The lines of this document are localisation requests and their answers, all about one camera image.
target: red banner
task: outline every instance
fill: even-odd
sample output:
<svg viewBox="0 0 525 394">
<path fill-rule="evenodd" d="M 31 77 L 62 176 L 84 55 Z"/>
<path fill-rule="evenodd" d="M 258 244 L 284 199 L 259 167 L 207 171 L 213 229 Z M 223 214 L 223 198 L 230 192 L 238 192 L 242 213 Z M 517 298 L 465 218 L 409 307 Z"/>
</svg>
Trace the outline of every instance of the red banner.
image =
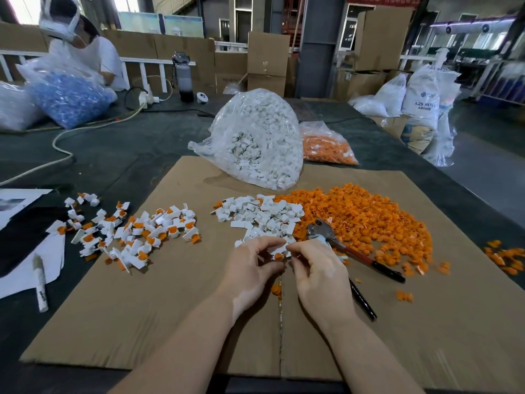
<svg viewBox="0 0 525 394">
<path fill-rule="evenodd" d="M 388 7 L 413 7 L 421 3 L 421 0 L 346 0 L 352 4 L 385 5 Z"/>
</svg>

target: black handle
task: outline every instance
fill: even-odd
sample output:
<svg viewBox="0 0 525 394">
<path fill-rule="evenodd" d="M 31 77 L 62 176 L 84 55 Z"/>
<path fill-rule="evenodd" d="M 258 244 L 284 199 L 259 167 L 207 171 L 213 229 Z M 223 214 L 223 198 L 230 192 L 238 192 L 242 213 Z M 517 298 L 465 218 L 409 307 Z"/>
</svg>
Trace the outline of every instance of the black handle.
<svg viewBox="0 0 525 394">
<path fill-rule="evenodd" d="M 348 280 L 350 281 L 350 288 L 352 289 L 352 297 L 354 300 L 361 306 L 361 308 L 363 308 L 372 321 L 376 320 L 377 315 L 370 307 L 370 304 L 368 304 L 368 302 L 364 299 L 358 287 L 352 282 L 352 280 L 350 278 L 348 278 Z"/>
<path fill-rule="evenodd" d="M 381 272 L 381 274 L 387 276 L 390 279 L 394 279 L 395 281 L 399 283 L 405 283 L 405 277 L 401 275 L 401 273 L 391 270 L 386 265 L 380 264 L 377 261 L 373 261 L 371 264 L 371 267 L 375 269 L 376 271 Z"/>
</svg>

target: bag of orange plastic parts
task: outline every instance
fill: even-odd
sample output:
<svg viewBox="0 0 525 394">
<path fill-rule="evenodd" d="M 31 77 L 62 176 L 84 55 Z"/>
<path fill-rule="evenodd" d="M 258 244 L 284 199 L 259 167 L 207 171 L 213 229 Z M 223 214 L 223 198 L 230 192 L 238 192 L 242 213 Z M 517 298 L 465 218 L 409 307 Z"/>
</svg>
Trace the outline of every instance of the bag of orange plastic parts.
<svg viewBox="0 0 525 394">
<path fill-rule="evenodd" d="M 301 122 L 299 132 L 305 160 L 320 163 L 356 165 L 352 148 L 341 134 L 330 130 L 325 122 Z"/>
</svg>

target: bag of blue plastic parts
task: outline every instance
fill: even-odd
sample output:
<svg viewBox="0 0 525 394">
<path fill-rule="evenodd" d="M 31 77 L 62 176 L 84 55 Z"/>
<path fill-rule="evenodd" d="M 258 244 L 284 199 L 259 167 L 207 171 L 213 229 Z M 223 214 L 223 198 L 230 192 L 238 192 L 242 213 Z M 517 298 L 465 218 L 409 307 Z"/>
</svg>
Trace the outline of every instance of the bag of blue plastic parts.
<svg viewBox="0 0 525 394">
<path fill-rule="evenodd" d="M 69 57 L 48 54 L 17 68 L 35 104 L 66 130 L 93 121 L 116 101 L 100 73 Z"/>
</svg>

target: white paper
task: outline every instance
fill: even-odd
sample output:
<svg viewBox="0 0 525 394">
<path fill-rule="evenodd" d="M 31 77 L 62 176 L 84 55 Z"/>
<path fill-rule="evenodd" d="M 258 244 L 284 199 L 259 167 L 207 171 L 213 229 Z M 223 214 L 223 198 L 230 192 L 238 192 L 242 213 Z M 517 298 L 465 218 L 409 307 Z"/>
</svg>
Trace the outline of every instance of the white paper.
<svg viewBox="0 0 525 394">
<path fill-rule="evenodd" d="M 36 287 L 36 277 L 33 272 L 35 253 L 42 258 L 46 284 L 58 278 L 63 267 L 65 243 L 65 235 L 48 235 L 14 270 L 0 278 L 0 298 Z"/>
<path fill-rule="evenodd" d="M 24 207 L 51 189 L 0 189 L 0 230 Z"/>
</svg>

